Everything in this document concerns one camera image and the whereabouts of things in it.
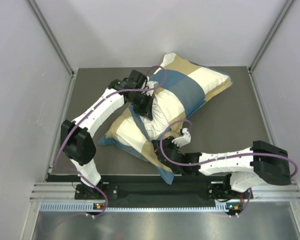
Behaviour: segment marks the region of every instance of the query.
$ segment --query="white wall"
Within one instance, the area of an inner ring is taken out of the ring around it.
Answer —
[[[254,75],[277,144],[299,165],[300,187],[300,0],[295,1]]]
[[[25,0],[0,1],[0,240],[18,238],[70,75]]]
[[[72,68],[248,66],[286,0],[36,0]]]

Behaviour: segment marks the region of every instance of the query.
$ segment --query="gray mat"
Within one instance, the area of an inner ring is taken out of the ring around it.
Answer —
[[[213,67],[228,73],[234,84],[212,98],[190,117],[193,122],[191,143],[181,150],[184,153],[223,153],[241,150],[252,145],[255,140],[269,141],[256,96],[245,66]],[[90,107],[114,79],[129,76],[132,69],[144,74],[148,67],[135,68],[80,68],[77,73],[66,119],[73,120]],[[157,169],[115,145],[97,144],[114,120],[126,106],[112,114],[94,135],[97,153],[95,163],[101,174],[158,174]],[[73,167],[63,155],[60,167]],[[72,173],[52,169],[55,174]]]

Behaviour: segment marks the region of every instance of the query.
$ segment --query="folded fabric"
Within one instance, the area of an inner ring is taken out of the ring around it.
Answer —
[[[159,139],[171,123],[188,118],[233,82],[228,75],[191,63],[175,53],[166,54],[161,66],[165,68],[167,78],[153,92],[153,120],[135,114],[130,105],[98,143],[103,146],[115,144],[137,158],[152,163],[163,180],[171,184],[174,174],[169,167],[158,161],[151,140]],[[150,81],[160,84],[163,79],[164,71],[158,69]],[[178,137],[181,128],[181,122],[175,124],[164,138]]]

